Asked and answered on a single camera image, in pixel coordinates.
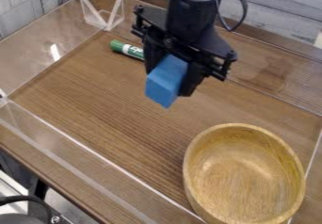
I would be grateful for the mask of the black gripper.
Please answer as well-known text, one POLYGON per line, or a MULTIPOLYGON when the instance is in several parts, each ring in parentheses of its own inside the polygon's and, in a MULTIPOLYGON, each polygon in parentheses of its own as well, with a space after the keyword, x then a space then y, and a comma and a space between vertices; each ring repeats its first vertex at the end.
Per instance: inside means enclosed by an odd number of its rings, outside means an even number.
POLYGON ((205 28, 195 42, 188 43, 167 31, 165 9, 135 5, 133 14, 136 21, 131 32, 141 39, 145 73, 156 68, 164 55, 171 54, 188 63, 179 90, 180 97, 192 95, 207 76, 225 80, 238 54, 212 26, 205 28))

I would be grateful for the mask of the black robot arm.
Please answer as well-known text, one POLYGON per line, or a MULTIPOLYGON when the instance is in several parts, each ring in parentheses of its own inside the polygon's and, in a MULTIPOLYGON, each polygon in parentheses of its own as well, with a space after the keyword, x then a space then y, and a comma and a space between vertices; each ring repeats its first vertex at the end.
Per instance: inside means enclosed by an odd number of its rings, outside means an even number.
MULTIPOLYGON (((247 0, 239 0, 247 8, 247 0)), ((223 24, 221 0, 169 0, 165 9, 137 5, 132 34, 141 39, 144 69, 152 72, 167 56, 187 64, 179 95, 188 97, 205 77, 225 79, 238 54, 217 35, 213 24, 223 24)))

